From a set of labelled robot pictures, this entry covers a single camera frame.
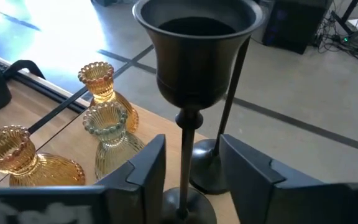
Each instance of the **amber glass vase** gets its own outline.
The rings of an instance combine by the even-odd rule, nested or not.
[[[94,62],[81,68],[78,72],[78,78],[93,94],[92,105],[107,101],[118,101],[122,104],[128,114],[126,128],[130,133],[134,133],[139,124],[139,117],[127,99],[114,91],[113,74],[114,68],[109,63]]]
[[[80,165],[61,156],[37,154],[22,126],[0,129],[0,172],[10,174],[10,186],[85,185]]]
[[[100,179],[116,170],[144,148],[144,143],[126,131],[127,113],[116,101],[91,106],[85,112],[85,129],[98,137],[95,174]]]

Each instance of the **ribbed glass vase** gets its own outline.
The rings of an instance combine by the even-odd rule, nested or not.
[[[119,92],[114,91],[113,74],[114,68],[111,64],[94,62],[81,68],[78,72],[78,79],[93,94],[92,105],[107,101],[118,101],[124,106],[128,114],[126,128],[130,133],[134,133],[139,125],[139,117],[127,99]]]
[[[144,148],[139,138],[126,131],[126,119],[125,108],[116,101],[91,106],[85,112],[85,129],[100,140],[95,163],[97,179],[116,170]]]
[[[79,164],[61,156],[37,154],[30,133],[22,126],[0,129],[0,172],[10,174],[10,186],[85,185]]]

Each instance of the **beaded rim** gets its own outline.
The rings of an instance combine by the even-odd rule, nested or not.
[[[21,143],[19,144],[19,147],[16,148],[12,153],[5,155],[3,158],[0,158],[0,165],[4,162],[11,162],[15,158],[17,158],[26,148],[26,144],[30,141],[30,132],[27,130],[27,128],[20,125],[10,125],[2,127],[0,128],[0,135],[11,131],[22,132]]]
[[[86,78],[85,73],[88,70],[91,70],[95,67],[101,67],[101,66],[107,66],[107,72],[103,77],[99,77],[99,78]],[[114,67],[107,62],[93,62],[93,63],[89,63],[87,65],[85,65],[84,67],[81,68],[81,70],[78,72],[78,79],[80,79],[80,81],[84,84],[95,84],[98,82],[106,82],[108,80],[112,80],[112,75],[114,74]]]
[[[121,113],[121,117],[119,118],[117,124],[112,125],[108,128],[104,128],[104,129],[95,128],[95,126],[93,125],[94,123],[93,116],[98,116],[96,115],[96,113],[99,113],[99,110],[105,107],[118,108]],[[125,126],[125,122],[127,118],[128,118],[127,111],[120,103],[117,103],[115,101],[108,101],[104,103],[98,103],[97,105],[91,106],[89,109],[87,109],[85,111],[85,115],[83,117],[82,123],[85,127],[85,130],[87,130],[89,133],[100,136],[100,135],[114,133],[118,129],[121,129],[123,126]]]

